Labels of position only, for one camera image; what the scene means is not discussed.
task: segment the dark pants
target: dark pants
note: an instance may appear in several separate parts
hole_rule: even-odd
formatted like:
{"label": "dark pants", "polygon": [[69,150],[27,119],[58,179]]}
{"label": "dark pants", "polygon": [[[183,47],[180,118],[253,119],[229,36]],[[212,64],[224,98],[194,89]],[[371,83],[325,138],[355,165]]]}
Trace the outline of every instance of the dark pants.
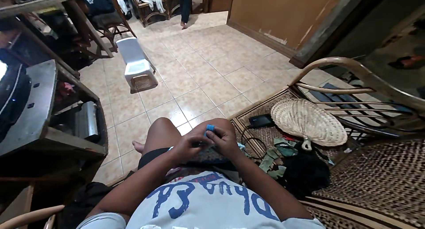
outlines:
{"label": "dark pants", "polygon": [[192,9],[192,0],[180,0],[180,11],[182,12],[182,22],[189,21],[189,14]]}

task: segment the black bag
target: black bag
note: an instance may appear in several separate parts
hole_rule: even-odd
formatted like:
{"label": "black bag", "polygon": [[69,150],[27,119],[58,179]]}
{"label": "black bag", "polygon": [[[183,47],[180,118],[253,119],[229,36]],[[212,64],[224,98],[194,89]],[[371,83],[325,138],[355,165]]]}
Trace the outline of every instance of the black bag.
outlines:
{"label": "black bag", "polygon": [[73,195],[72,202],[63,209],[62,220],[58,228],[76,229],[94,206],[112,189],[113,187],[97,182],[92,182],[79,188]]}
{"label": "black bag", "polygon": [[112,0],[93,0],[92,4],[90,4],[87,0],[84,1],[90,11],[88,14],[90,17],[94,17],[100,14],[113,13],[115,11]]}

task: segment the white t-shirt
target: white t-shirt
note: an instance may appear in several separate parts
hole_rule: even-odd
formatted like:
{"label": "white t-shirt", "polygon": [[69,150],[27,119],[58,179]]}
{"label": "white t-shirt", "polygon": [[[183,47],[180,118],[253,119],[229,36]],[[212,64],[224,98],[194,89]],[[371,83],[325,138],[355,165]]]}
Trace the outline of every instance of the white t-shirt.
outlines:
{"label": "white t-shirt", "polygon": [[322,229],[317,220],[290,218],[281,222],[264,199],[217,172],[177,178],[149,194],[127,226],[116,213],[101,213],[77,229]]}

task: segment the baseboard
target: baseboard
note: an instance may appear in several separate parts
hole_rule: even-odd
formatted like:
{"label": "baseboard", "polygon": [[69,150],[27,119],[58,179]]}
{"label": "baseboard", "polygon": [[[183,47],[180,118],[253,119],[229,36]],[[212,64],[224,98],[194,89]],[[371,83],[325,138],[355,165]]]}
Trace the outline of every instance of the baseboard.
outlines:
{"label": "baseboard", "polygon": [[305,62],[301,61],[296,56],[293,56],[290,59],[290,63],[293,64],[294,66],[300,68],[300,69],[303,69],[307,65],[307,64],[305,64]]}
{"label": "baseboard", "polygon": [[247,27],[244,27],[236,22],[231,21],[230,19],[227,20],[227,25],[230,27],[242,32],[243,34],[263,43],[264,45],[272,48],[273,50],[279,52],[280,54],[292,58],[295,55],[295,50],[287,47],[261,33],[258,33],[256,31],[253,31]]}

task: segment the black cloth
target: black cloth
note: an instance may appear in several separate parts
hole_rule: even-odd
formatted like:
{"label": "black cloth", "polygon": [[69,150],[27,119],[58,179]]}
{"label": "black cloth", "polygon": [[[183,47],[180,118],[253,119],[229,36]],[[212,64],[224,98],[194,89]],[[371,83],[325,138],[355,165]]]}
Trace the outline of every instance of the black cloth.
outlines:
{"label": "black cloth", "polygon": [[62,212],[59,229],[76,229],[88,213],[113,187],[103,183],[92,182],[82,186],[73,195],[72,202],[65,206]]}
{"label": "black cloth", "polygon": [[182,13],[182,22],[189,21],[189,14],[192,10],[192,0],[180,0],[180,11]]}
{"label": "black cloth", "polygon": [[[137,170],[141,169],[143,166],[151,162],[154,158],[157,156],[160,156],[161,154],[168,151],[169,148],[162,148],[157,150],[152,150],[150,152],[147,152],[145,155],[143,155],[139,160],[139,165],[137,166]],[[196,162],[188,162],[185,164],[186,167],[197,167],[197,168],[210,168],[212,166],[218,167],[219,169],[223,170],[229,170],[229,171],[237,171],[236,167],[230,162],[227,161],[225,163],[219,163],[219,164],[204,164],[204,163],[196,163]]]}
{"label": "black cloth", "polygon": [[137,170],[141,169],[143,166],[154,160],[157,156],[160,156],[161,154],[168,151],[169,148],[162,148],[157,150],[152,150],[150,152],[147,152],[145,155],[143,155],[139,160],[139,165],[137,166]]}
{"label": "black cloth", "polygon": [[115,12],[114,4],[112,0],[93,0],[93,3],[90,4],[87,0],[84,0],[88,9],[88,17],[94,17],[100,14],[113,13]]}
{"label": "black cloth", "polygon": [[285,157],[284,176],[277,180],[296,199],[303,199],[311,196],[314,191],[327,188],[331,176],[327,164],[315,152],[302,150],[300,145],[300,143],[295,145],[298,150],[297,155]]}

